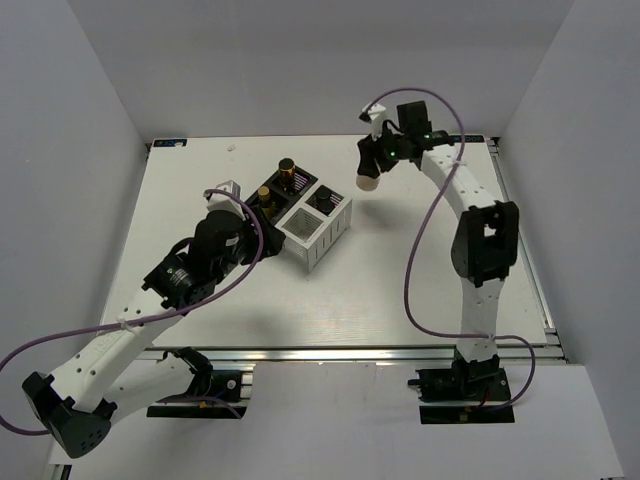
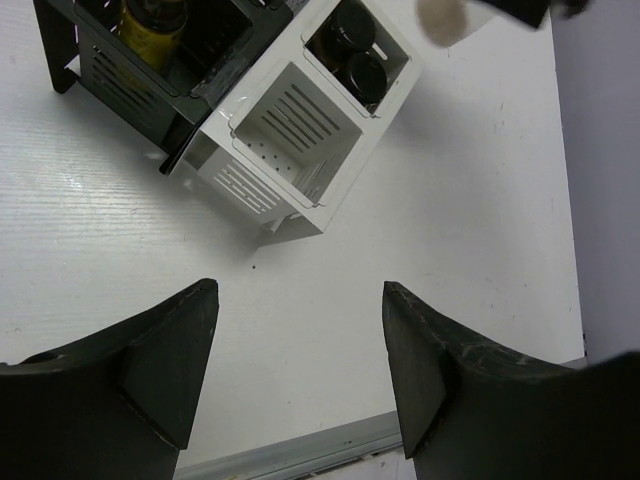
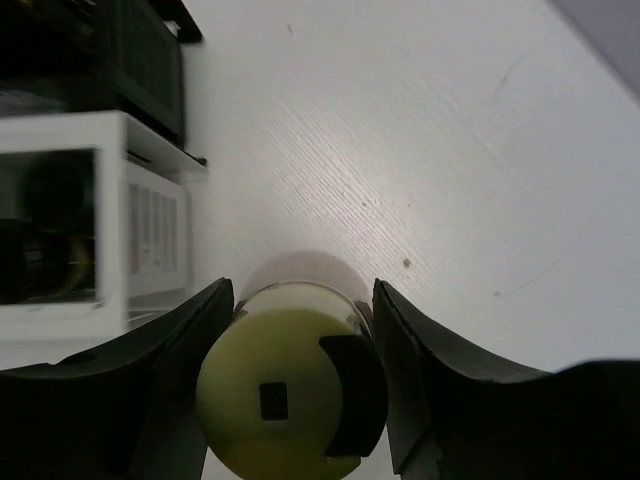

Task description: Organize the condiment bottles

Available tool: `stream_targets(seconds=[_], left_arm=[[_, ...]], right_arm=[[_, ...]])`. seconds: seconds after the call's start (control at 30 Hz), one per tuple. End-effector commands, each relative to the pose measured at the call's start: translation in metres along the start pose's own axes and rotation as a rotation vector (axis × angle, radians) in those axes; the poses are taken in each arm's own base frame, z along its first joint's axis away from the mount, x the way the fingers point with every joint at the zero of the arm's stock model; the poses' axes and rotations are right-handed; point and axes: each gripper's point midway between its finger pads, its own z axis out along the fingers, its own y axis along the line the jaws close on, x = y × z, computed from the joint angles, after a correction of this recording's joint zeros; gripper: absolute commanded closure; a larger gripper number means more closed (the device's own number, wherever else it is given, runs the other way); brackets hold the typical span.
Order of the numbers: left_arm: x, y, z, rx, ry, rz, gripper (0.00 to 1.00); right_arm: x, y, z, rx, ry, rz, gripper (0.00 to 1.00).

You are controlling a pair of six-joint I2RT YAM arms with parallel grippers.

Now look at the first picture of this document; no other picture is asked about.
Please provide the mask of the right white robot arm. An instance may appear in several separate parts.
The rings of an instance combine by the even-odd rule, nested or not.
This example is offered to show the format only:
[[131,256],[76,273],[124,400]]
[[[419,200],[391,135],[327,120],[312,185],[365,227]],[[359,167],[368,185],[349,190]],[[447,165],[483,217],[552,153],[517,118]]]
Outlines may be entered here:
[[356,184],[373,191],[382,174],[408,161],[438,188],[458,224],[451,246],[453,268],[461,279],[461,328],[455,335],[451,374],[453,390],[472,399],[499,367],[495,334],[498,301],[518,254],[519,209],[491,194],[464,165],[462,141],[434,130],[424,102],[397,108],[392,122],[385,108],[373,104],[359,118],[370,127],[357,143],[360,160]]

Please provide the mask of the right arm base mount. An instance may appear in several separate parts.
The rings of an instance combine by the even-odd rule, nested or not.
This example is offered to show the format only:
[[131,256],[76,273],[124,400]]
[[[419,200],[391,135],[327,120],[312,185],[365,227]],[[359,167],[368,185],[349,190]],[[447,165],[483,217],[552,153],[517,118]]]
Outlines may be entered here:
[[448,368],[415,371],[407,386],[419,399],[422,425],[514,424],[511,390],[505,370],[489,362],[487,368],[455,360]]

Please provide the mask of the yellow bottle gold cap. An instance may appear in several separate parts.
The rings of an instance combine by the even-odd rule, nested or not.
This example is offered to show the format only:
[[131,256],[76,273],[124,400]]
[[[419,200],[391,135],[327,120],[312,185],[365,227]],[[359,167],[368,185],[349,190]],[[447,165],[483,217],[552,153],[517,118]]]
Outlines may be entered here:
[[259,205],[265,217],[271,220],[275,212],[275,202],[273,200],[271,190],[268,186],[263,185],[257,190]]

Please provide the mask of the white bottle yellow cap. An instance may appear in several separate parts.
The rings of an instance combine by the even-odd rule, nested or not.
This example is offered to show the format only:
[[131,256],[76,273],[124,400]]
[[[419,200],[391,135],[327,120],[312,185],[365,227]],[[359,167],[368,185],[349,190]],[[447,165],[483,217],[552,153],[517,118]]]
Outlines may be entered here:
[[380,178],[372,178],[366,175],[358,174],[356,176],[356,186],[365,192],[371,192],[378,188],[380,182]]

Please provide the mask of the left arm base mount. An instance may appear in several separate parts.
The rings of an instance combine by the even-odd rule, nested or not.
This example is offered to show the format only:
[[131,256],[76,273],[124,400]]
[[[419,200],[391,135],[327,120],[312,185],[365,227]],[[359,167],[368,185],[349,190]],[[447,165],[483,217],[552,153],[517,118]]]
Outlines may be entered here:
[[169,402],[149,406],[148,418],[241,420],[244,417],[248,396],[243,391],[249,386],[245,372],[215,368],[192,348],[165,351],[162,359],[171,357],[185,360],[193,379],[184,393],[174,394]]

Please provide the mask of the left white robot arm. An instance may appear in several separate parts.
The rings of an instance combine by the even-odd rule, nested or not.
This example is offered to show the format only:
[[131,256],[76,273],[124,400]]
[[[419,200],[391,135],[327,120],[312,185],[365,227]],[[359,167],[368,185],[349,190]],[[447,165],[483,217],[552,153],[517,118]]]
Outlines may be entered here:
[[213,210],[193,236],[177,242],[144,279],[124,309],[124,323],[96,335],[71,360],[49,374],[34,372],[22,389],[38,420],[72,459],[95,449],[112,426],[165,399],[185,403],[208,395],[209,360],[192,347],[164,352],[147,373],[124,379],[129,365],[186,308],[214,296],[238,266],[276,256],[285,235],[255,207],[251,215]]

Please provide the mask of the brown spice bottle black cap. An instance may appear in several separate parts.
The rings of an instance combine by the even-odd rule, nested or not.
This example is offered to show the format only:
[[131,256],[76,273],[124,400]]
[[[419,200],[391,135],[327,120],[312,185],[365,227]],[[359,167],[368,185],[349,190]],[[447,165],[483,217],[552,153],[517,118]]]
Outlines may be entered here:
[[314,194],[315,208],[326,216],[330,215],[335,208],[331,195],[332,191],[324,185],[319,186]]

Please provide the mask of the amber bottle orange cap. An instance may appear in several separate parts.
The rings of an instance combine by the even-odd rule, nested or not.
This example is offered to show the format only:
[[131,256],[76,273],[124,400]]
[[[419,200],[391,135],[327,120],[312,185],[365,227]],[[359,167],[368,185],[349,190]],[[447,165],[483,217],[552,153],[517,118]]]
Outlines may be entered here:
[[278,178],[285,192],[290,195],[295,193],[295,163],[291,158],[283,158],[279,161]]

